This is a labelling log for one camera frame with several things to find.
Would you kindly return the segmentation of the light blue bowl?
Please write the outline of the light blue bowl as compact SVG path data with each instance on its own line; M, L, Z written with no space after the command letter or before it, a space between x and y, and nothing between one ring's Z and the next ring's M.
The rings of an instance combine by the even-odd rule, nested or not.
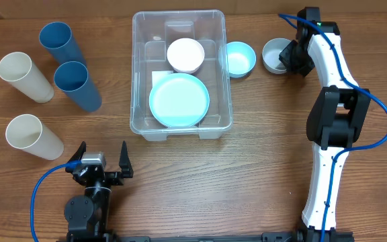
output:
M250 45L244 42L229 42L226 51L231 78L243 78L253 70L257 57Z

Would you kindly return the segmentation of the light blue plate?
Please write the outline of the light blue plate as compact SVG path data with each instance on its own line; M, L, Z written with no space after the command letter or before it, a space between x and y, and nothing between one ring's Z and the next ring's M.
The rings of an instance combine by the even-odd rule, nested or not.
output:
M154 118L166 127L195 126L207 114L210 94L204 83L186 73L173 73L158 81L149 94Z

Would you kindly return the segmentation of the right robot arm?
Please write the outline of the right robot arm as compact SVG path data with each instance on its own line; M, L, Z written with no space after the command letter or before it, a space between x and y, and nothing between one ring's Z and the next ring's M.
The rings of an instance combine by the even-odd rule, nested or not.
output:
M353 79L341 80L335 61L342 55L338 25L322 21L318 7L305 7L297 16L296 38L279 60L287 72L303 77L315 69L322 89L307 118L312 177L302 221L291 240L353 241L351 232L337 232L335 207L347 149L358 140L369 108L368 89L358 92Z

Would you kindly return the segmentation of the dark blue cup front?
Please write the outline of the dark blue cup front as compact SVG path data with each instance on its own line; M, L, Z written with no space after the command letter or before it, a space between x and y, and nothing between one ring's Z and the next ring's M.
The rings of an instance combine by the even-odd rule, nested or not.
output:
M102 98L87 67L78 61L60 65L54 73L55 85L86 112L101 107Z

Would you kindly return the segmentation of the grey bowl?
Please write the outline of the grey bowl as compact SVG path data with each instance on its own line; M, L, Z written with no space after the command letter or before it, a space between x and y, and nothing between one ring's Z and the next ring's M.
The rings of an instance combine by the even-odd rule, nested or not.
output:
M262 59L265 68L273 74L286 73L284 64L279 60L280 52L290 43L285 38L274 38L267 42L262 50Z

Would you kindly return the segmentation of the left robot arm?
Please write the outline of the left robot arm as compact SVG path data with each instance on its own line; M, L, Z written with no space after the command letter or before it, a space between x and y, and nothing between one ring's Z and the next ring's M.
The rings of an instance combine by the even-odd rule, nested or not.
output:
M65 169L85 188L83 195L72 197L65 205L67 241L119 241L119 236L107 229L107 225L112 187L122 186L124 179L134 175L127 145L122 143L119 171L106 171L104 153L86 149L86 142L82 142Z

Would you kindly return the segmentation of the pink bowl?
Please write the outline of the pink bowl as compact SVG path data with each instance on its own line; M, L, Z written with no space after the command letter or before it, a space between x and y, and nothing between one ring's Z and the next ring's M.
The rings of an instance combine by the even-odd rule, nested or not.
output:
M177 39L167 49L167 60L179 73L195 73L204 59L204 48L197 40L191 38Z

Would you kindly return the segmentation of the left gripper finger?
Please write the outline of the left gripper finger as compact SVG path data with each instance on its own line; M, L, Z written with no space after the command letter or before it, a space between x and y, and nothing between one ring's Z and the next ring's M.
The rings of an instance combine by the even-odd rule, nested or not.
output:
M73 161L80 161L82 159L83 154L85 153L87 148L86 142L83 141L77 151L74 153L74 155L69 159L69 163Z
M133 172L132 164L128 156L128 149L126 141L122 142L122 148L120 151L119 167L122 172Z

